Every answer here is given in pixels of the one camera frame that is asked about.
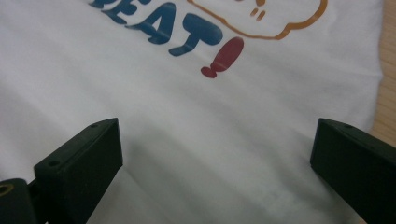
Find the cartoon face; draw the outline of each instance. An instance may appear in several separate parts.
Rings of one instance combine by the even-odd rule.
[[[312,25],[328,0],[187,0],[234,32],[250,38],[282,39]]]

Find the black object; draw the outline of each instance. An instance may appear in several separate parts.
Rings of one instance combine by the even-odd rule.
[[[0,182],[0,223],[86,223],[121,166],[118,120],[94,123],[39,162],[29,185]]]
[[[396,148],[320,119],[312,168],[369,224],[396,223]]]

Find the white fabric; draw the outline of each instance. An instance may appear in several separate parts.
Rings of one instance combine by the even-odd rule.
[[[127,24],[118,24],[101,10],[119,1],[0,3],[1,179],[33,180],[33,166],[53,150],[117,117],[124,166],[90,223],[357,223],[309,158],[318,118],[371,128],[382,1],[329,1],[313,24],[280,40],[240,35],[189,1],[134,0],[136,13],[119,14]],[[260,23],[249,16],[254,1],[225,2],[195,1],[258,35],[318,7],[267,0]],[[169,42],[124,26],[165,3],[176,6]],[[295,17],[276,23],[283,12]],[[190,34],[188,15],[222,38],[174,56],[168,50]],[[234,37],[244,42],[239,57],[204,76]]]

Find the orange outline drawing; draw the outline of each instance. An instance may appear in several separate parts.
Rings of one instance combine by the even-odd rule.
[[[315,21],[317,21],[323,15],[323,13],[326,11],[328,0],[320,0],[320,5],[319,5],[318,10],[315,12],[315,14],[313,16],[308,18],[308,20],[302,21],[302,22],[290,22],[290,23],[286,24],[286,26],[283,29],[283,31],[280,32],[276,36],[249,35],[247,33],[244,33],[242,31],[238,30],[237,28],[233,27],[224,18],[218,16],[216,13],[214,13],[214,12],[210,11],[209,9],[207,9],[207,8],[197,4],[197,3],[195,3],[194,0],[187,0],[187,2],[189,2],[189,3],[193,4],[194,6],[198,7],[203,12],[209,14],[210,16],[215,18],[216,20],[220,21],[225,26],[227,26],[228,28],[230,28],[232,31],[236,32],[239,35],[242,35],[242,36],[245,36],[245,37],[249,37],[249,38],[254,38],[254,39],[264,39],[264,40],[274,40],[275,39],[275,40],[280,40],[280,39],[283,39],[285,36],[287,36],[290,33],[291,30],[304,29],[304,28],[312,25]]]

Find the red exclamation mark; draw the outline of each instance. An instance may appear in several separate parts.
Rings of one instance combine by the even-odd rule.
[[[201,69],[201,73],[206,77],[215,78],[218,75],[217,72],[224,72],[236,61],[243,48],[244,39],[234,37],[220,49],[210,67]]]

